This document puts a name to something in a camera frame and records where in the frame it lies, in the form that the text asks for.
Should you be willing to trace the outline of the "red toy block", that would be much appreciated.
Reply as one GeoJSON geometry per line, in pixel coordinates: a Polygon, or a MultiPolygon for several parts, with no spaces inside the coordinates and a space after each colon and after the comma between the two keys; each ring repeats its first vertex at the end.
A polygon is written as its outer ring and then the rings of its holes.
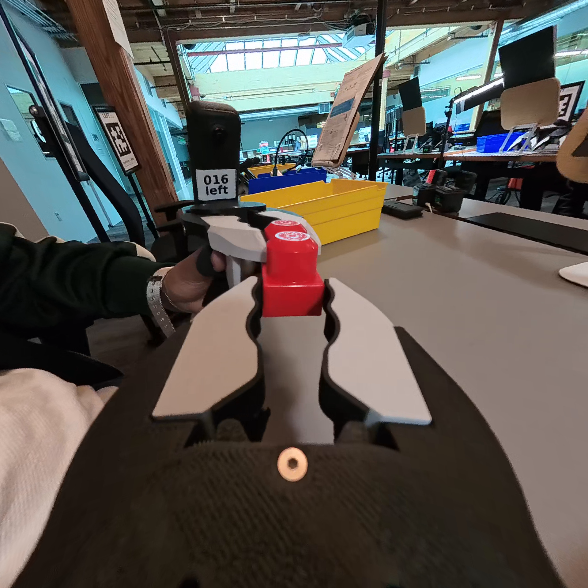
{"type": "Polygon", "coordinates": [[[302,218],[275,219],[264,230],[262,315],[319,316],[325,284],[317,270],[319,244],[302,218]]]}

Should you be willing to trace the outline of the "small cardboard panel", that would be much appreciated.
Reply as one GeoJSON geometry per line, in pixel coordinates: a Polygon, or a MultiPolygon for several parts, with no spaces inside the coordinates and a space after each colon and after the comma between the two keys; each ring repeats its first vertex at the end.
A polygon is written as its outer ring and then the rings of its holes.
{"type": "Polygon", "coordinates": [[[398,87],[402,107],[402,128],[405,136],[404,152],[409,151],[409,143],[412,141],[411,151],[417,149],[417,138],[426,133],[425,111],[422,105],[419,78],[413,77],[398,87]]]}
{"type": "Polygon", "coordinates": [[[501,126],[509,139],[525,129],[519,151],[530,147],[535,131],[555,122],[560,82],[556,78],[555,25],[499,48],[504,90],[500,96],[501,126]]]}

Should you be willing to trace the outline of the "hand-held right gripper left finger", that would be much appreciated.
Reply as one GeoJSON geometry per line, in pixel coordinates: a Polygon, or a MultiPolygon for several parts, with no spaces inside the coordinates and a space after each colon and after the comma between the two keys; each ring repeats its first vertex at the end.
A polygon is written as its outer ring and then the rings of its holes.
{"type": "Polygon", "coordinates": [[[207,305],[187,336],[152,411],[156,420],[249,420],[265,404],[259,279],[207,305]]]}

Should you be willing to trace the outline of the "grey desk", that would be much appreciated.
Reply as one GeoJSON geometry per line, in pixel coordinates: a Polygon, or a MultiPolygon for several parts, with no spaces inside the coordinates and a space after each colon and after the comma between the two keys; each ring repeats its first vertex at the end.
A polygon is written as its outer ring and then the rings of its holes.
{"type": "Polygon", "coordinates": [[[517,474],[568,587],[587,587],[587,289],[574,252],[425,213],[324,245],[335,277],[468,394],[517,474]]]}

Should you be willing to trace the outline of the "black desk mat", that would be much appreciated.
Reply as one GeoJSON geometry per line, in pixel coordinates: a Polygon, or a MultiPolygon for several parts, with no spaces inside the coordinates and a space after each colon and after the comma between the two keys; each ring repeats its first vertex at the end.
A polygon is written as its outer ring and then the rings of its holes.
{"type": "Polygon", "coordinates": [[[467,217],[462,220],[493,231],[587,255],[587,231],[583,229],[503,212],[467,217]]]}

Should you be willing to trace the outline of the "black flat case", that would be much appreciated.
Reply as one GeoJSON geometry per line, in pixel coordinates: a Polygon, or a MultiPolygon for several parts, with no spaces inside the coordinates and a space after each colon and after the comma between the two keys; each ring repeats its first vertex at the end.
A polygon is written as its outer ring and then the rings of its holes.
{"type": "Polygon", "coordinates": [[[382,214],[401,220],[415,219],[422,217],[423,208],[413,204],[397,201],[385,201],[382,206],[382,214]]]}

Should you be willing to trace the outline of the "background marker sign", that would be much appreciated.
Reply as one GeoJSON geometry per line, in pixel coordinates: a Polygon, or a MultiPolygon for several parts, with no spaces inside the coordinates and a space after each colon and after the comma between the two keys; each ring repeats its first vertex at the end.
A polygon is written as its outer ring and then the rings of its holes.
{"type": "Polygon", "coordinates": [[[563,84],[560,87],[559,96],[559,112],[557,120],[570,122],[582,94],[585,81],[573,82],[571,84],[563,84]]]}

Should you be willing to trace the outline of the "person's left hand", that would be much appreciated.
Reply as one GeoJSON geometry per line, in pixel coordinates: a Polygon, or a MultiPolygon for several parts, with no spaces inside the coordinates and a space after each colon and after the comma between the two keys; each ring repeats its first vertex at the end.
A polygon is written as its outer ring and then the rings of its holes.
{"type": "Polygon", "coordinates": [[[213,277],[204,276],[197,269],[196,262],[203,256],[204,249],[199,248],[165,275],[161,300],[166,310],[195,315],[202,309],[202,300],[213,280],[213,277]]]}

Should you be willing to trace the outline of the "wooden background desk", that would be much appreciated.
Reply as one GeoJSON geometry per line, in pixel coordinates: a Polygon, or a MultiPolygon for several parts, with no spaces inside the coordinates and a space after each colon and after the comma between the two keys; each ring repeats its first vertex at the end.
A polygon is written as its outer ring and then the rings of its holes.
{"type": "Polygon", "coordinates": [[[428,171],[444,165],[455,165],[463,171],[477,175],[479,185],[475,198],[481,200],[483,189],[487,189],[491,180],[497,178],[534,177],[549,173],[558,174],[556,154],[553,152],[503,152],[479,153],[476,151],[450,151],[440,157],[440,153],[393,152],[378,155],[378,165],[392,170],[428,171]]]}

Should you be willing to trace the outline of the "black battery chargers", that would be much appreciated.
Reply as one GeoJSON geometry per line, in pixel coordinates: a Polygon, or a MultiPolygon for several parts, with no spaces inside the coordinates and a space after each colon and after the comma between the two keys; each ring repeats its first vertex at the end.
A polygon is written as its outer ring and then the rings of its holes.
{"type": "Polygon", "coordinates": [[[460,168],[437,170],[434,185],[421,182],[412,188],[412,202],[443,214],[458,213],[464,198],[474,187],[477,175],[460,168]]]}

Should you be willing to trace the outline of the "ceiling projector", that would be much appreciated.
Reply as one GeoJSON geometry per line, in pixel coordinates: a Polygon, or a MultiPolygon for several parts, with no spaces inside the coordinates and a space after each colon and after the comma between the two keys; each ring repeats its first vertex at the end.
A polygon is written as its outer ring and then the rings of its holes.
{"type": "Polygon", "coordinates": [[[375,43],[375,40],[376,23],[373,18],[366,13],[352,15],[343,35],[342,47],[345,49],[365,48],[375,43]]]}

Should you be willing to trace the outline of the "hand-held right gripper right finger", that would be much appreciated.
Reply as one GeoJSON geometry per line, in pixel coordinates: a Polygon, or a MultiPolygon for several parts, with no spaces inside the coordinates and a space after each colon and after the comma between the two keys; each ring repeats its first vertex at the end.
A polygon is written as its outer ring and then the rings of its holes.
{"type": "Polygon", "coordinates": [[[340,280],[325,281],[320,408],[333,424],[430,424],[432,417],[390,319],[340,280]]]}

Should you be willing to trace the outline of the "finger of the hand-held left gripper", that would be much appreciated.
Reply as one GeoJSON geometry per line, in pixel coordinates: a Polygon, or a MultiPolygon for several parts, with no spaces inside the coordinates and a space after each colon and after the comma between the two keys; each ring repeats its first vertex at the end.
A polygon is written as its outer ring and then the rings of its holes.
{"type": "Polygon", "coordinates": [[[263,216],[270,217],[273,219],[285,220],[285,221],[286,220],[287,221],[295,221],[296,223],[300,224],[307,231],[307,233],[310,234],[311,238],[317,243],[318,255],[321,254],[321,250],[322,250],[321,241],[320,241],[318,235],[316,234],[315,230],[313,229],[313,227],[310,225],[310,223],[304,217],[302,217],[296,213],[293,213],[293,212],[278,210],[278,209],[266,209],[265,211],[263,211],[263,216]]]}
{"type": "Polygon", "coordinates": [[[210,247],[236,259],[266,262],[267,245],[263,232],[239,218],[205,218],[210,247]]]}

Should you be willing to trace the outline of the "black framed marker sign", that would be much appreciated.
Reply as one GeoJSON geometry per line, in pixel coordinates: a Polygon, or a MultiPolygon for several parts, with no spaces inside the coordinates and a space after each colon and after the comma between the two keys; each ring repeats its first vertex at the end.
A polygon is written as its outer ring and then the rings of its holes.
{"type": "Polygon", "coordinates": [[[92,108],[123,174],[129,177],[140,169],[141,165],[132,149],[118,114],[113,107],[94,105],[92,108]]]}

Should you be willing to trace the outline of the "yellow storage bin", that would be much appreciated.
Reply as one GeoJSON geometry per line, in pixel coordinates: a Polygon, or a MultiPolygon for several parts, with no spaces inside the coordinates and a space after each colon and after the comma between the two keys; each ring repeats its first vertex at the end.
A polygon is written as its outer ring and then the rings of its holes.
{"type": "Polygon", "coordinates": [[[327,245],[378,229],[386,187],[384,182],[333,179],[245,195],[241,200],[304,217],[321,244],[327,245]]]}

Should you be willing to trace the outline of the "large cardboard panel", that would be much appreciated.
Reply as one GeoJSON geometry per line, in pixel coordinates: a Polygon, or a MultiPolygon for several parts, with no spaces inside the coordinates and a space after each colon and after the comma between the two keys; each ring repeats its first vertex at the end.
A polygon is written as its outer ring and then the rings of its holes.
{"type": "Polygon", "coordinates": [[[315,148],[313,167],[341,166],[359,121],[361,102],[384,62],[382,53],[345,73],[315,148]]]}

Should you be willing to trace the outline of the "paper notice on beam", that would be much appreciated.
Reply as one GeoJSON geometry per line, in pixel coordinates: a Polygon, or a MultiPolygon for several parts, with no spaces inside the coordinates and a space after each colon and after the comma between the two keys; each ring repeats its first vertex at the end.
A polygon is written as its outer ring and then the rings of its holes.
{"type": "Polygon", "coordinates": [[[125,51],[130,60],[134,59],[128,35],[122,20],[121,11],[117,1],[102,1],[105,14],[111,29],[114,41],[125,51]]]}

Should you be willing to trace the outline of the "black office chair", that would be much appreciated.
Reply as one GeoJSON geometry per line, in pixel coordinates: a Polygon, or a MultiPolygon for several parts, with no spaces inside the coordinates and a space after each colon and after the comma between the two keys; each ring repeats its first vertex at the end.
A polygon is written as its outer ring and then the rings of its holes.
{"type": "Polygon", "coordinates": [[[156,238],[150,249],[156,261],[179,262],[208,243],[203,229],[187,229],[181,220],[183,210],[194,204],[187,200],[156,207],[157,213],[165,215],[165,222],[156,226],[156,238]]]}

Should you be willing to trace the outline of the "white tablet stand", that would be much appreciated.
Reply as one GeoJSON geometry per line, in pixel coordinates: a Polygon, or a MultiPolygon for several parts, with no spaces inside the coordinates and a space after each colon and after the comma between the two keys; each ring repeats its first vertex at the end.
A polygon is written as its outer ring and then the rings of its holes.
{"type": "Polygon", "coordinates": [[[588,287],[588,262],[578,263],[562,268],[558,271],[559,276],[571,283],[583,288],[588,287]]]}

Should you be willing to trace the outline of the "wooden post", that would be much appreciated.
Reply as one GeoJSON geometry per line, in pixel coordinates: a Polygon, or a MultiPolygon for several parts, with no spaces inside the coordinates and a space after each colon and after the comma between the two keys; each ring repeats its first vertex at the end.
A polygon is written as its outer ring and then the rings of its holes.
{"type": "Polygon", "coordinates": [[[171,173],[139,85],[133,60],[114,41],[102,1],[67,1],[75,29],[107,103],[119,116],[141,165],[136,173],[155,224],[156,207],[178,200],[171,173]]]}

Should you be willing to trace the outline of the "black floor sign frame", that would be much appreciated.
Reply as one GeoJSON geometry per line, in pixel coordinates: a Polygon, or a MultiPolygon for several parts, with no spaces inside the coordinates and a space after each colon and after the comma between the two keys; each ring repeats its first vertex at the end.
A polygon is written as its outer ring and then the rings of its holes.
{"type": "Polygon", "coordinates": [[[31,240],[134,241],[139,208],[121,184],[107,137],[48,33],[1,1],[1,221],[31,240]]]}

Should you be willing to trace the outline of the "black pole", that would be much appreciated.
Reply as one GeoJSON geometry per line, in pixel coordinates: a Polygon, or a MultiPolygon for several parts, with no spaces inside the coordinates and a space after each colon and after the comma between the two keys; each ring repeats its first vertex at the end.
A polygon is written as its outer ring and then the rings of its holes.
{"type": "Polygon", "coordinates": [[[387,1],[378,1],[375,25],[375,57],[379,64],[373,79],[371,101],[371,141],[369,147],[368,180],[376,181],[378,172],[380,108],[382,104],[383,63],[387,27],[387,1]]]}

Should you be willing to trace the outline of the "black light bar lamp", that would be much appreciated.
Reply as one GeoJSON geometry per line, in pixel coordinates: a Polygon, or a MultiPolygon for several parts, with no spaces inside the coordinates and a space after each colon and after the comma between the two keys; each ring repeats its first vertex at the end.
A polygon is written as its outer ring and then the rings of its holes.
{"type": "Polygon", "coordinates": [[[488,84],[477,86],[455,96],[452,100],[453,109],[456,114],[461,114],[490,100],[499,99],[503,91],[503,77],[498,77],[488,84]]]}

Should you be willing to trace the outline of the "grey wristwatch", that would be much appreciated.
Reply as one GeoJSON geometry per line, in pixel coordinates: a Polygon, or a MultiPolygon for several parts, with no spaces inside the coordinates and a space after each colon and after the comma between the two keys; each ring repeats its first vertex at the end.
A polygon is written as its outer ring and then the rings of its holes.
{"type": "Polygon", "coordinates": [[[168,266],[156,270],[146,282],[146,300],[149,310],[155,325],[166,338],[175,333],[175,327],[162,301],[164,279],[171,269],[168,266]]]}

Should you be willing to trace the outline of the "blue storage bin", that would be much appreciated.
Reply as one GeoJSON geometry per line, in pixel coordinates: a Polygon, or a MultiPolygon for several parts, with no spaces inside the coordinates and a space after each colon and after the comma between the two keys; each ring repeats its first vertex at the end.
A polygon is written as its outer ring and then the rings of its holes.
{"type": "Polygon", "coordinates": [[[281,175],[273,176],[271,173],[261,173],[258,177],[250,179],[248,194],[255,195],[286,187],[295,187],[313,182],[326,182],[327,171],[323,168],[290,169],[281,175]]]}
{"type": "Polygon", "coordinates": [[[521,137],[526,131],[513,131],[512,133],[483,135],[476,139],[476,152],[478,153],[499,153],[506,152],[513,145],[521,143],[521,137]]]}

